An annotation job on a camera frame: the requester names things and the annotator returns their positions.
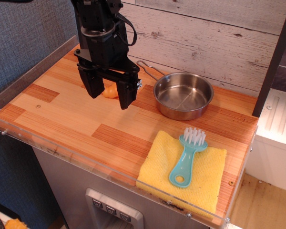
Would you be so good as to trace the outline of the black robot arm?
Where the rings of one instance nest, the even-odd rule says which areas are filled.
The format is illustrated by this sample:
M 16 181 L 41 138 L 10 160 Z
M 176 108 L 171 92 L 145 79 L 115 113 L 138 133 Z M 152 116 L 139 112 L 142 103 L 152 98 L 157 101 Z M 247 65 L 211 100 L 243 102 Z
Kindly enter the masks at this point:
M 119 13 L 123 4 L 119 0 L 73 0 L 80 38 L 78 58 L 81 80 L 92 98 L 104 92 L 103 80 L 115 82 L 120 107 L 127 109 L 136 100 L 142 85 L 139 67 L 128 58 L 129 47 L 126 27 L 132 23 Z

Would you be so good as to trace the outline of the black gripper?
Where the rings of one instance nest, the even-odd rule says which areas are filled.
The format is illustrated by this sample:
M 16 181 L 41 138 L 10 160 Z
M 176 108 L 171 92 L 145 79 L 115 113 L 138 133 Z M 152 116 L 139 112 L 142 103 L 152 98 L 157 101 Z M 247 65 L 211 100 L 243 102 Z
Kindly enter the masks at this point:
M 83 25 L 79 34 L 81 48 L 74 52 L 78 58 L 81 80 L 93 99 L 104 91 L 103 79 L 117 83 L 122 110 L 136 99 L 137 89 L 142 86 L 138 78 L 139 67 L 127 56 L 129 47 L 125 21 L 111 21 L 107 28 L 90 29 Z

